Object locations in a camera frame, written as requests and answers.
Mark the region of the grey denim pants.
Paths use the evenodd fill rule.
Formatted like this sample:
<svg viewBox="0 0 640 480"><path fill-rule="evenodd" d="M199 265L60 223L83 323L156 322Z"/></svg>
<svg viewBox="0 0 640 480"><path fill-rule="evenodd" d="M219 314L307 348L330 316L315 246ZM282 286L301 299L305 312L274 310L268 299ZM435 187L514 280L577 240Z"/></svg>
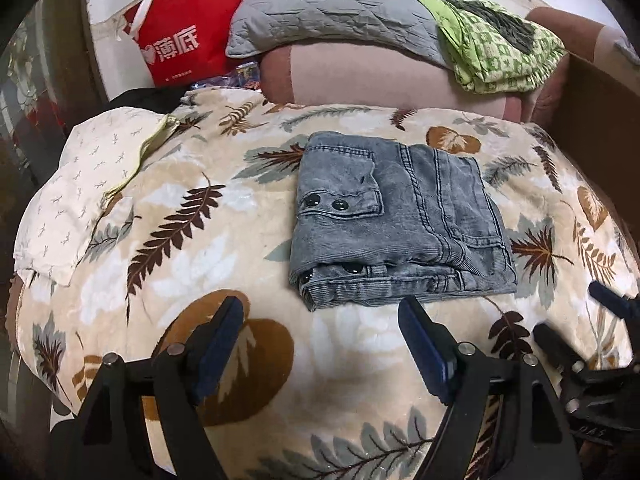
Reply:
<svg viewBox="0 0 640 480"><path fill-rule="evenodd" d="M299 165L290 277L311 310L515 292L500 211L472 157L319 131Z"/></svg>

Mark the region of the brown cardboard box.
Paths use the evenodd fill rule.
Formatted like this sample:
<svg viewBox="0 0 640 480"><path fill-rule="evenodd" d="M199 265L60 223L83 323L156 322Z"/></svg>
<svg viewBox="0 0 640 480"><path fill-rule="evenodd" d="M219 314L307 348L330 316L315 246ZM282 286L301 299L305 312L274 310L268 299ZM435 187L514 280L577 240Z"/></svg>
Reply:
<svg viewBox="0 0 640 480"><path fill-rule="evenodd" d="M565 55L536 97L532 122L594 183L639 239L639 97Z"/></svg>

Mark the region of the beige leaf print blanket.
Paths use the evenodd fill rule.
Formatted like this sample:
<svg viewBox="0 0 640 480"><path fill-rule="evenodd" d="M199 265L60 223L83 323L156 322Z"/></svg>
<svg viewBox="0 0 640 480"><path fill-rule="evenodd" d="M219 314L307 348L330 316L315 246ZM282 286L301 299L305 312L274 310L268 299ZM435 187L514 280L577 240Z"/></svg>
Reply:
<svg viewBox="0 0 640 480"><path fill-rule="evenodd" d="M235 479L405 479L444 409L424 388L394 304L309 311L288 284L297 170L318 131L379 136L476 162L514 248L512 295L430 304L485 352L533 349L553 323L591 368L630 361L623 323L588 296L635 294L634 245L551 136L457 110L273 104L247 90L187 94L186 123L96 227L70 284L25 278L12 296L22 358L78 411L102 356L145 359L183 341L225 296L245 318L200 409Z"/></svg>

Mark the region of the green patterned folded cloth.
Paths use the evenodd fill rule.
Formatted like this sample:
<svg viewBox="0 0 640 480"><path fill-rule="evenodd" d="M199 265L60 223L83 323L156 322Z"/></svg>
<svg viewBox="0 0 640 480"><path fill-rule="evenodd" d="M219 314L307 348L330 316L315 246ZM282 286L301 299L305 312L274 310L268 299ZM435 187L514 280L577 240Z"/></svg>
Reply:
<svg viewBox="0 0 640 480"><path fill-rule="evenodd" d="M416 0L431 13L456 81L475 94L533 91L566 53L544 26L488 0Z"/></svg>

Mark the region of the white patterned pillow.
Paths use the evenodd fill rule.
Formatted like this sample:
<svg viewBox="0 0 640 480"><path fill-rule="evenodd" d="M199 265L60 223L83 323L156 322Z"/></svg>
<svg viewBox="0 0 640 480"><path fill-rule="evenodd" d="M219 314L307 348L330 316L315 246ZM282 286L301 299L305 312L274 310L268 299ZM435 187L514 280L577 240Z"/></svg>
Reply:
<svg viewBox="0 0 640 480"><path fill-rule="evenodd" d="M124 106L73 128L58 169L30 200L17 230L14 272L24 284L37 275L70 284L113 196L178 125L171 114Z"/></svg>

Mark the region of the black garment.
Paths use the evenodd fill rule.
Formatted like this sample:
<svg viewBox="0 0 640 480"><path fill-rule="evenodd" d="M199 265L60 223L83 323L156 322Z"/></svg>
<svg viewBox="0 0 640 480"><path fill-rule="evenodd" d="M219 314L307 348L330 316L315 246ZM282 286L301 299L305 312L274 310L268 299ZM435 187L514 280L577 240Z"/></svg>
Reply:
<svg viewBox="0 0 640 480"><path fill-rule="evenodd" d="M143 108L157 114L169 114L180 105L188 90L188 86L131 89L108 102L104 110L126 106Z"/></svg>

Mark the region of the pink brown bolster cushion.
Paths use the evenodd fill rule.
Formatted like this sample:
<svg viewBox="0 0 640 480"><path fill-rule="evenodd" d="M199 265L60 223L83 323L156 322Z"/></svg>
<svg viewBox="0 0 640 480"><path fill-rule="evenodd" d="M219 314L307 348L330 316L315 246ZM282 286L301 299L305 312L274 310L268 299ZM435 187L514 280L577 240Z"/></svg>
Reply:
<svg viewBox="0 0 640 480"><path fill-rule="evenodd" d="M519 122L522 100L462 89L451 70L399 51L347 42L288 44L259 63L262 92L278 104L446 108Z"/></svg>

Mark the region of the colourful snack packet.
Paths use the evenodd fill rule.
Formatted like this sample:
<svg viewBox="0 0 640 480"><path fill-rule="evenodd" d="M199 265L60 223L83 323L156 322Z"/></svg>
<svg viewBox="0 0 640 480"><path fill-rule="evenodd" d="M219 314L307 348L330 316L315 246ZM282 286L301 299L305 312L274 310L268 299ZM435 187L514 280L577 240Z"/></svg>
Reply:
<svg viewBox="0 0 640 480"><path fill-rule="evenodd" d="M236 66L231 72L222 76L213 76L191 84L193 90L203 88L240 88L247 90L260 89L259 65L246 62Z"/></svg>

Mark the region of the grey quilted pillow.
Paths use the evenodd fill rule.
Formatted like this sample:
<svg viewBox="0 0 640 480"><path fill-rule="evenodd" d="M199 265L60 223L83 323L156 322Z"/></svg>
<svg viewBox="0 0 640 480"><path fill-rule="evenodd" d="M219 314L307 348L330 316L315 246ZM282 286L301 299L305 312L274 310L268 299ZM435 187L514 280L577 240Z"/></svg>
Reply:
<svg viewBox="0 0 640 480"><path fill-rule="evenodd" d="M451 66L436 21L418 0L242 0L226 55L251 58L311 40L373 44Z"/></svg>

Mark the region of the red paper shopping bag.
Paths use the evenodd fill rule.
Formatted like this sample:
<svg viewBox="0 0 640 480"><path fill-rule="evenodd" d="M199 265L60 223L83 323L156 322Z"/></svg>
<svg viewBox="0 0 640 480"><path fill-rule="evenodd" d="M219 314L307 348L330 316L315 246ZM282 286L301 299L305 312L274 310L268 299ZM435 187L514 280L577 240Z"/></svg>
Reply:
<svg viewBox="0 0 640 480"><path fill-rule="evenodd" d="M224 76L231 19L241 0L141 0L125 12L124 32L157 87Z"/></svg>

